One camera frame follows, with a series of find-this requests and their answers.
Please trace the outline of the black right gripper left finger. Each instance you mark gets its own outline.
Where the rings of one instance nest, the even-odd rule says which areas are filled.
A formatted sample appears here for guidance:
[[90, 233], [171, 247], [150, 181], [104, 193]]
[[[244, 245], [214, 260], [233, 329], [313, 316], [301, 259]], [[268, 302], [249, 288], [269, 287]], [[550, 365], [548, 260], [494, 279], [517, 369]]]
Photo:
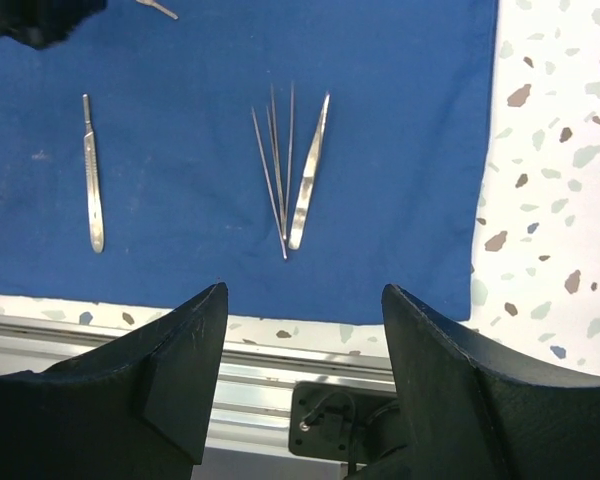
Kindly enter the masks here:
[[0, 479], [190, 478], [227, 320], [217, 283], [87, 353], [0, 375]]

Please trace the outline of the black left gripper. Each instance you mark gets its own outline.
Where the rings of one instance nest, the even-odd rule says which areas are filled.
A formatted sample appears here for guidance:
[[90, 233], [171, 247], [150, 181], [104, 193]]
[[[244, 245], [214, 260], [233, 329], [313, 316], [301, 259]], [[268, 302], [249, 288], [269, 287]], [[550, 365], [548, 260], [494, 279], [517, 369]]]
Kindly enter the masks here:
[[107, 8], [107, 0], [0, 0], [0, 38], [36, 50], [65, 41], [86, 19]]

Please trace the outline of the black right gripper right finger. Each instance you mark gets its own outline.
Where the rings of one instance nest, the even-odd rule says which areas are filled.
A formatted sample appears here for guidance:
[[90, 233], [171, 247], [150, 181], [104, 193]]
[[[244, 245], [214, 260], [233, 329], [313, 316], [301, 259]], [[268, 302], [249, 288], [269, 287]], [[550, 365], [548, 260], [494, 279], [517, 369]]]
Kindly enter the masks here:
[[415, 479], [600, 479], [600, 376], [556, 366], [382, 293]]

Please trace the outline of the steel scalpel handle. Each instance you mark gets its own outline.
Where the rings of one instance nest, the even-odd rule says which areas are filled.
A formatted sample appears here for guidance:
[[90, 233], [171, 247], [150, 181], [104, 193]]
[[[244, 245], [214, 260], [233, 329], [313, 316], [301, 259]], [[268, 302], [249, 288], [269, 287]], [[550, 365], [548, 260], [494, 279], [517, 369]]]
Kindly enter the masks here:
[[93, 251], [100, 254], [104, 250], [104, 221], [99, 188], [96, 139], [91, 122], [89, 96], [86, 93], [82, 95], [82, 103], [85, 121], [83, 146], [86, 168], [89, 234]]

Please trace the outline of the steel tweezers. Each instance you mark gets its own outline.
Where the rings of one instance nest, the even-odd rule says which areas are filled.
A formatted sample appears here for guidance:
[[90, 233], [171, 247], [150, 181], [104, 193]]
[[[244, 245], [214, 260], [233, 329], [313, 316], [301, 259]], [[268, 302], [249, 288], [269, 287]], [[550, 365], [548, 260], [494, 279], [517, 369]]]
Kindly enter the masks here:
[[291, 250], [298, 250], [302, 243], [312, 193], [316, 183], [318, 166], [320, 164], [322, 155], [330, 98], [331, 93], [327, 92], [322, 102], [322, 107], [318, 117], [314, 136], [311, 141], [309, 151], [305, 160], [302, 179], [300, 182], [298, 197], [296, 200], [296, 206], [292, 219], [290, 238], [288, 240], [288, 246]]

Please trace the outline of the blue surgical drape cloth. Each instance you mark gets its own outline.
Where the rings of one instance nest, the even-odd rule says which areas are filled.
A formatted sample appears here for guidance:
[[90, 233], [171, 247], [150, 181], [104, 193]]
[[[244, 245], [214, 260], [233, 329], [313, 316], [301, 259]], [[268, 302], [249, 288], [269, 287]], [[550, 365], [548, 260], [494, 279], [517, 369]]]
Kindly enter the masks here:
[[[489, 139], [494, 1], [112, 1], [36, 50], [0, 38], [0, 294], [174, 307], [223, 281], [236, 315], [372, 324], [398, 284], [470, 315]], [[273, 173], [275, 88], [288, 240], [331, 93], [301, 246], [284, 261], [251, 107]], [[88, 223], [89, 96], [104, 250]]]

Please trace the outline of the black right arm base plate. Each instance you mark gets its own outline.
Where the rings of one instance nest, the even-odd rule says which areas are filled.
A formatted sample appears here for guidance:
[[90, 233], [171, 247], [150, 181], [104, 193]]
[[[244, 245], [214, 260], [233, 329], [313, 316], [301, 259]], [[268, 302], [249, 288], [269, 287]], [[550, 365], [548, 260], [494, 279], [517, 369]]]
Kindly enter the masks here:
[[410, 434], [394, 392], [301, 382], [292, 393], [289, 451], [336, 461], [347, 479], [411, 479]]

